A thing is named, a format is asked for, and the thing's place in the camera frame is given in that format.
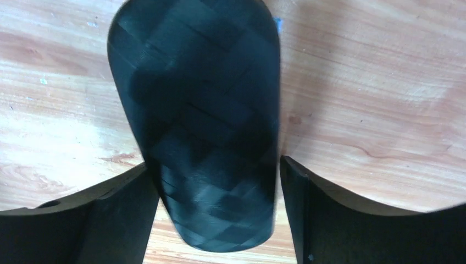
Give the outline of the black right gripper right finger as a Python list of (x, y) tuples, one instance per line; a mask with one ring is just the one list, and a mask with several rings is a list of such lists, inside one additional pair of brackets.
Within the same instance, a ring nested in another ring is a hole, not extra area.
[(465, 205), (404, 210), (326, 180), (289, 156), (280, 178), (298, 263), (465, 263)]

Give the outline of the black glasses case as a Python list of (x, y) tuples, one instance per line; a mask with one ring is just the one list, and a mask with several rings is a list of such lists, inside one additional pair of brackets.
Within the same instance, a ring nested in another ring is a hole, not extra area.
[(142, 157), (182, 240), (247, 250), (273, 232), (280, 41), (263, 1), (127, 1), (107, 53)]

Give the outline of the light blue cleaning cloth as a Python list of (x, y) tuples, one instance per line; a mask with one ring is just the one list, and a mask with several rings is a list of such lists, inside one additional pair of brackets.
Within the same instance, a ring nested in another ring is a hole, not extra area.
[(276, 25), (276, 28), (277, 28), (277, 31), (278, 31), (278, 34), (281, 33), (281, 29), (282, 29), (282, 22), (283, 20), (279, 17), (273, 17), (273, 20), (275, 22), (275, 25)]

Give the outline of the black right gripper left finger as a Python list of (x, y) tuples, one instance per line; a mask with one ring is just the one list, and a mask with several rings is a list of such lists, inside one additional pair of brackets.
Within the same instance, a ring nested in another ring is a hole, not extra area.
[(142, 263), (159, 195), (144, 164), (36, 208), (1, 212), (1, 263)]

